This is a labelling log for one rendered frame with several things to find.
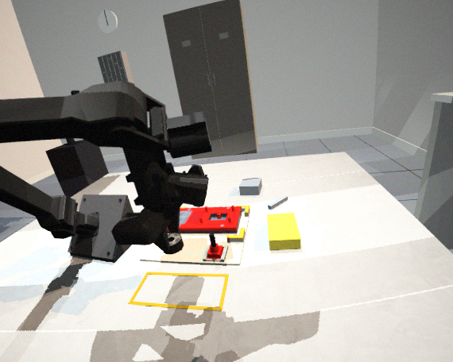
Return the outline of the yellow rectangular outline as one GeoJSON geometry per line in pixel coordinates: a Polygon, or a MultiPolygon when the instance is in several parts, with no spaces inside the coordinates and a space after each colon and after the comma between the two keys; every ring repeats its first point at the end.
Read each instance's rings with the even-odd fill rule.
{"type": "Polygon", "coordinates": [[[131,298],[130,302],[128,304],[137,304],[139,306],[161,306],[161,307],[167,307],[167,308],[182,308],[182,309],[198,309],[198,310],[222,310],[223,308],[223,301],[224,297],[226,294],[226,288],[227,288],[227,281],[228,281],[229,275],[209,275],[209,274],[203,274],[203,273],[160,273],[160,272],[147,272],[146,276],[144,279],[141,281],[141,284],[139,285],[138,289],[136,290],[134,296],[131,298]],[[156,304],[156,303],[150,303],[150,302],[133,302],[134,298],[137,296],[137,293],[141,289],[142,284],[145,282],[146,278],[148,275],[190,275],[190,276],[226,276],[224,286],[223,286],[223,292],[220,300],[219,307],[205,307],[205,306],[181,306],[181,305],[173,305],[173,304],[156,304]]]}

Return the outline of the yellow rectangular block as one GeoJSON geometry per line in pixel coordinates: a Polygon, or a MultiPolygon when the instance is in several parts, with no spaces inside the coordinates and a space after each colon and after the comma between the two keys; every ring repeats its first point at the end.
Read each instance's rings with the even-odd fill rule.
{"type": "Polygon", "coordinates": [[[294,212],[268,214],[269,250],[301,249],[301,239],[294,212]]]}

